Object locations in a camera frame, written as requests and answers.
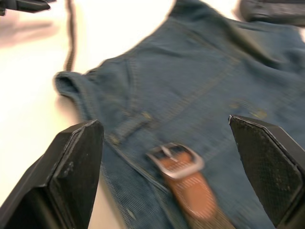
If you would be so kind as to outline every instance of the stitching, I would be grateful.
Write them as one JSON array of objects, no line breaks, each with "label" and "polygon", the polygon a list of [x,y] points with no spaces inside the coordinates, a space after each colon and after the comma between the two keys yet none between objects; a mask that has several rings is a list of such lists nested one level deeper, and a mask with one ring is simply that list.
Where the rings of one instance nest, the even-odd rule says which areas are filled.
[{"label": "stitching", "polygon": [[114,133],[110,134],[110,138],[112,142],[115,145],[119,144],[121,141],[126,139],[136,130],[148,124],[151,121],[151,119],[152,119],[151,115],[147,112],[143,112],[139,115],[135,115],[134,117],[131,117],[130,119],[127,119],[127,121],[122,122],[119,127],[115,128]]},{"label": "stitching", "polygon": [[242,29],[246,30],[255,30],[255,29],[260,29],[260,31],[264,32],[281,32],[282,30],[286,29],[283,25],[264,25],[264,24],[254,24],[253,22],[250,23],[245,23],[242,21],[236,21],[230,18],[225,18],[229,23],[234,23],[239,25]]},{"label": "stitching", "polygon": [[205,84],[201,90],[197,90],[194,93],[192,93],[190,96],[182,99],[180,102],[178,102],[175,107],[171,110],[168,110],[165,112],[163,119],[163,123],[170,121],[172,118],[177,116],[179,113],[181,113],[191,102],[198,99],[203,94],[207,93],[209,90],[211,90],[213,87],[215,87],[221,80],[223,80],[228,74],[228,72],[236,66],[240,61],[233,61],[228,64],[228,67],[225,68],[222,72],[220,72],[215,77],[212,77],[212,79]]},{"label": "stitching", "polygon": [[204,186],[202,184],[202,182],[198,178],[195,178],[195,177],[187,179],[187,180],[177,184],[176,185],[176,187],[177,187],[177,194],[180,197],[180,199],[183,202],[183,204],[187,207],[187,209],[189,209],[194,215],[196,215],[198,217],[202,217],[204,219],[209,218],[210,215],[206,215],[206,213],[212,207],[212,202],[211,201],[207,202],[207,206],[206,206],[205,209],[203,209],[201,211],[194,211],[194,210],[192,210],[190,208],[190,206],[187,204],[184,196],[182,195],[181,190],[185,190],[185,189],[187,189],[187,188],[189,188],[189,187],[191,187],[191,186],[193,186],[195,184],[199,184],[206,191],[209,200],[213,199],[210,190],[208,190],[208,188],[206,186]]},{"label": "stitching", "polygon": [[164,187],[161,183],[159,183],[152,175],[150,175],[148,172],[146,172],[141,166],[139,166],[137,163],[130,160],[116,145],[111,143],[111,140],[108,139],[107,136],[105,136],[104,141],[108,143],[111,148],[116,151],[116,153],[126,161],[126,163],[131,166],[134,170],[139,172],[144,178],[146,178],[149,182],[153,183],[156,187],[158,187],[160,190],[164,192],[168,192],[168,189]]},{"label": "stitching", "polygon": [[209,42],[207,42],[206,40],[204,40],[204,37],[199,36],[198,34],[196,34],[195,32],[193,32],[192,30],[188,29],[185,25],[181,24],[179,21],[177,21],[176,19],[171,19],[171,23],[173,24],[173,26],[175,28],[177,28],[180,32],[184,33],[186,36],[194,39],[195,41],[199,42],[200,44],[204,45],[204,46],[208,46],[209,48],[217,51],[218,53],[225,55],[226,57],[229,57],[231,60],[237,60],[234,56],[222,51],[221,49],[218,49],[217,47],[211,45]]},{"label": "stitching", "polygon": [[[125,53],[125,55],[122,57],[122,58],[124,58],[124,60],[125,60],[125,65],[126,65],[126,76],[127,76],[127,80],[131,80],[131,82],[133,82],[133,80],[132,80],[132,77],[133,77],[133,74],[132,74],[132,69],[131,69],[131,66],[128,64],[128,62],[129,62],[129,59],[127,58],[128,57],[128,55]],[[127,93],[127,96],[128,96],[128,98],[127,98],[127,102],[126,102],[126,110],[125,110],[125,115],[127,116],[127,117],[130,117],[131,116],[131,111],[129,110],[130,109],[130,107],[131,107],[131,101],[132,101],[132,96],[133,96],[133,94],[132,94],[132,87],[131,87],[131,93],[130,92],[128,92]]]},{"label": "stitching", "polygon": [[[211,112],[209,112],[209,113],[206,115],[206,117],[203,117],[203,119],[199,122],[199,124],[196,123],[196,124],[190,125],[190,128],[188,128],[187,131],[184,131],[184,132],[183,132],[183,139],[187,139],[190,135],[194,135],[194,132],[195,132],[195,131],[202,130],[203,127],[204,127],[204,124],[205,124],[207,121],[212,120],[211,117],[215,117],[216,115],[220,114],[221,111],[224,110],[225,106],[226,106],[226,104],[225,104],[225,103],[222,103],[222,105],[221,105],[219,108],[217,108],[217,109],[215,109],[215,110],[212,110]],[[181,133],[176,133],[176,134],[174,135],[174,138],[178,138],[180,134],[181,134]]]},{"label": "stitching", "polygon": [[[112,62],[110,62],[110,61],[108,61],[108,60],[105,60],[102,64],[108,64],[108,63],[112,63]],[[96,73],[96,69],[97,69],[98,67],[96,67],[95,69],[93,69],[92,71],[93,72],[89,72],[89,73],[87,73],[87,74],[85,74],[85,77],[86,77],[86,79],[90,82],[90,83],[92,83],[92,81],[93,81],[93,83],[94,83],[94,87],[96,87],[96,83],[97,83],[97,77],[98,77],[98,73]],[[111,95],[111,94],[109,94],[109,93],[105,93],[104,91],[100,91],[100,93],[102,93],[102,96],[103,96],[103,98],[111,98],[111,97],[113,97],[113,95]],[[117,106],[117,108],[121,111],[121,112],[123,112],[124,114],[127,114],[127,111],[125,110],[125,108],[121,105],[121,104],[116,104],[116,106]]]},{"label": "stitching", "polygon": [[172,166],[167,167],[168,170],[172,170],[172,171],[177,171],[178,169],[182,168],[182,167],[186,167],[189,166],[191,163],[189,162],[185,162],[185,161],[180,161]]},{"label": "stitching", "polygon": [[132,91],[131,91],[129,110],[131,113],[133,113],[133,112],[135,112],[135,110],[137,108],[137,104],[138,104],[137,91],[139,88],[139,80],[138,80],[138,72],[137,72],[137,68],[136,68],[136,63],[135,63],[133,56],[131,56],[129,58],[129,63],[130,64],[126,63],[127,66],[130,66],[130,77],[132,80]]},{"label": "stitching", "polygon": [[[227,20],[229,22],[246,26],[246,27],[248,27],[248,29],[266,29],[266,31],[274,31],[274,32],[276,32],[276,31],[281,31],[281,30],[283,30],[285,28],[285,27],[283,27],[283,25],[277,25],[277,24],[271,26],[271,25],[267,25],[267,24],[257,24],[257,23],[254,23],[254,22],[247,23],[247,22],[237,21],[237,20],[225,17],[218,10],[216,10],[214,8],[211,8],[210,6],[208,6],[208,7],[210,8],[210,10],[211,9],[214,10],[214,12],[210,12],[210,15],[214,16],[214,18],[216,16],[218,19],[222,19],[222,20],[225,19],[225,20]],[[173,13],[170,13],[170,14],[171,15],[184,16],[183,13],[177,13],[177,12],[175,12],[175,14],[173,14]]]}]

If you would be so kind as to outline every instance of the white table surface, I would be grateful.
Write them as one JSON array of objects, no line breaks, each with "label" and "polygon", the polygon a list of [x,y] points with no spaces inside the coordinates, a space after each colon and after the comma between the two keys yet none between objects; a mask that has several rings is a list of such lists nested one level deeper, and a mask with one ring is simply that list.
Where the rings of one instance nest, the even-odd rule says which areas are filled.
[{"label": "white table surface", "polygon": [[[206,0],[235,16],[237,0]],[[77,58],[85,73],[151,34],[174,0],[74,0]],[[80,122],[75,106],[58,96],[52,80],[68,51],[65,1],[37,14],[7,11],[0,17],[0,205],[55,135]],[[305,39],[305,29],[301,30]],[[120,216],[100,182],[89,228],[119,229]]]}]

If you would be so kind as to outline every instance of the seam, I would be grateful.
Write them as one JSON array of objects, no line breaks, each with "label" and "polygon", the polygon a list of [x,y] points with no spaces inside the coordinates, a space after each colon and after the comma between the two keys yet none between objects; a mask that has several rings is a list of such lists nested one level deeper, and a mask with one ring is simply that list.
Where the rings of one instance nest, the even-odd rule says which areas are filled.
[{"label": "seam", "polygon": [[[224,110],[224,106],[226,106],[226,103],[222,103],[218,109],[209,112],[205,117],[202,118],[202,120],[198,124],[191,125],[191,128],[189,128],[187,131],[184,131],[183,138],[187,139],[190,135],[193,135],[195,131],[202,130],[204,128],[204,124],[212,119],[211,117],[215,117]],[[180,133],[174,133],[174,138],[179,138],[179,134]]]},{"label": "seam", "polygon": [[108,139],[107,136],[104,138],[105,142],[119,155],[123,160],[126,161],[128,165],[130,165],[134,170],[136,170],[139,174],[141,174],[144,178],[146,178],[149,182],[154,184],[163,192],[168,192],[168,189],[159,183],[152,175],[150,175],[146,170],[144,170],[141,166],[137,163],[130,160],[117,146],[111,143],[111,140]]},{"label": "seam", "polygon": [[90,116],[89,118],[95,117],[96,115],[94,114],[98,114],[98,112],[95,110],[94,103],[92,102],[92,97],[89,96],[90,93],[88,93],[86,86],[83,86],[81,83],[79,83],[80,79],[78,77],[69,77],[69,75],[66,73],[63,73],[63,77],[72,81],[72,83],[75,84],[77,90],[80,93],[80,97],[83,97],[83,99],[86,101],[87,105],[85,105],[84,108],[88,111]]},{"label": "seam", "polygon": [[119,201],[118,201],[118,199],[119,199],[119,198],[118,198],[118,195],[115,193],[114,188],[113,188],[112,181],[111,181],[111,179],[107,176],[106,169],[104,168],[103,165],[102,165],[102,170],[104,171],[103,176],[104,176],[104,178],[105,178],[105,181],[106,181],[106,183],[107,183],[108,188],[109,188],[110,191],[111,191],[111,195],[115,196],[115,198],[113,198],[113,200],[114,200],[114,202],[115,202],[117,208],[118,208],[119,211],[121,212],[121,215],[122,215],[122,217],[123,217],[123,220],[124,220],[124,222],[125,222],[125,224],[126,224],[127,229],[133,229],[133,227],[131,226],[130,220],[128,219],[128,217],[126,217],[127,214],[126,214],[125,208],[124,208],[124,207],[119,203]]},{"label": "seam", "polygon": [[[123,68],[125,69],[126,68],[126,72],[127,72],[127,77],[128,77],[128,74],[129,74],[129,70],[128,70],[128,66],[127,66],[127,63],[126,63],[126,59],[123,58],[119,61],[114,61],[112,59],[107,59],[107,60],[104,60],[100,66],[96,67],[96,68],[93,68],[91,70],[89,70],[85,75],[85,78],[90,82],[90,83],[93,83],[94,84],[94,88],[98,85],[98,76],[101,76],[100,73],[98,73],[98,69],[100,67],[102,67],[103,65],[107,66],[107,65],[111,65],[113,63],[119,63],[119,64],[122,64]],[[113,94],[110,94],[110,93],[106,93],[104,92],[103,90],[99,90],[100,93],[102,93],[102,97],[103,98],[107,98],[108,100],[110,99],[116,99],[117,96],[116,95],[113,95]],[[121,112],[124,113],[124,115],[128,116],[129,113],[127,111],[128,107],[124,107],[124,105],[121,105],[120,103],[116,103],[116,106],[117,106],[117,109],[119,109]]]},{"label": "seam", "polygon": [[132,83],[133,83],[133,74],[132,74],[132,69],[131,69],[131,66],[129,64],[129,58],[127,56],[127,54],[125,53],[125,55],[123,54],[122,55],[122,58],[125,60],[125,66],[126,66],[126,73],[127,73],[127,79],[128,79],[128,86],[131,86],[131,89],[130,91],[128,92],[128,95],[127,95],[127,102],[126,102],[126,110],[125,110],[125,115],[127,117],[130,117],[131,116],[131,110],[130,110],[130,107],[131,107],[131,101],[132,101],[132,93],[133,93],[133,87],[132,87]]},{"label": "seam", "polygon": [[112,134],[109,135],[112,143],[115,145],[120,144],[128,136],[133,134],[142,126],[149,124],[152,120],[152,117],[147,112],[142,112],[139,115],[135,115],[130,119],[123,121],[118,127],[116,127]]},{"label": "seam", "polygon": [[233,61],[228,64],[228,66],[221,71],[218,75],[212,77],[212,79],[207,82],[201,90],[197,90],[194,93],[192,93],[190,96],[182,99],[180,102],[176,103],[175,106],[166,111],[165,115],[163,115],[162,120],[163,123],[170,121],[172,118],[180,114],[190,103],[198,99],[200,96],[207,93],[209,90],[211,90],[213,87],[215,87],[221,80],[223,80],[228,74],[228,72],[236,66],[240,61]]},{"label": "seam", "polygon": [[282,31],[284,29],[286,29],[287,27],[284,25],[277,25],[277,24],[270,24],[270,25],[264,25],[264,24],[257,24],[257,22],[251,22],[247,23],[247,22],[242,22],[242,21],[236,21],[230,18],[225,18],[229,23],[234,23],[237,25],[240,25],[242,29],[246,29],[246,30],[255,30],[255,29],[261,29],[261,31],[264,32],[279,32]]},{"label": "seam", "polygon": [[138,80],[138,72],[136,68],[135,59],[133,56],[131,56],[129,59],[129,64],[127,64],[128,72],[130,73],[130,79],[131,79],[131,95],[130,95],[130,101],[129,101],[129,108],[128,110],[130,113],[134,113],[138,107],[138,88],[139,88],[139,80]]},{"label": "seam", "polygon": [[181,229],[183,227],[181,227],[181,225],[177,225],[177,223],[175,222],[175,219],[173,219],[173,216],[171,214],[171,211],[168,209],[167,205],[164,204],[163,198],[160,196],[160,194],[158,193],[157,190],[155,190],[156,188],[154,186],[152,186],[152,191],[156,196],[156,199],[158,200],[160,207],[162,208],[162,210],[165,212],[167,219],[170,221],[170,223],[172,224],[174,229]]},{"label": "seam", "polygon": [[173,26],[175,28],[177,28],[179,31],[181,31],[182,33],[184,33],[185,35],[187,35],[188,37],[192,38],[193,40],[199,42],[200,44],[202,44],[203,46],[208,46],[209,48],[217,51],[218,53],[225,55],[226,57],[230,58],[231,60],[237,60],[237,58],[235,58],[234,56],[227,54],[226,52],[223,52],[222,50],[218,49],[217,47],[213,46],[212,44],[210,44],[208,41],[206,41],[204,39],[204,37],[199,36],[198,34],[196,34],[196,32],[188,29],[185,25],[181,24],[180,22],[178,22],[176,19],[171,19],[171,23],[173,24]]}]

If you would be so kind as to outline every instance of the denim fabric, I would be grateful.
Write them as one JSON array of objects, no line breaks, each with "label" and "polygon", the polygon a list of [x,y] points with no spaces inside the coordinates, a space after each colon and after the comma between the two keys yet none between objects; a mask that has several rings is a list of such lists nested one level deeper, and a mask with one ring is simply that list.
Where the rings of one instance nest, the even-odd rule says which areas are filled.
[{"label": "denim fabric", "polygon": [[166,22],[85,75],[61,72],[60,94],[105,128],[102,175],[128,228],[185,229],[145,155],[178,142],[200,154],[220,208],[237,229],[274,229],[243,170],[231,114],[283,127],[305,146],[305,44],[295,27],[229,20],[177,0]]}]

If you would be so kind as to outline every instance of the black cord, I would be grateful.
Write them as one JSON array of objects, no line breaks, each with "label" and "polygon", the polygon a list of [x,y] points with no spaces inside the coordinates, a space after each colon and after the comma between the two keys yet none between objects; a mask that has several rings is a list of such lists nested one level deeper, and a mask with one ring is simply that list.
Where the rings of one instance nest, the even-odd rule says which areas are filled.
[{"label": "black cord", "polygon": [[75,26],[75,12],[73,8],[72,0],[66,0],[67,11],[68,11],[68,36],[69,36],[69,52],[64,65],[64,70],[71,72],[75,60],[76,53],[76,26]]}]

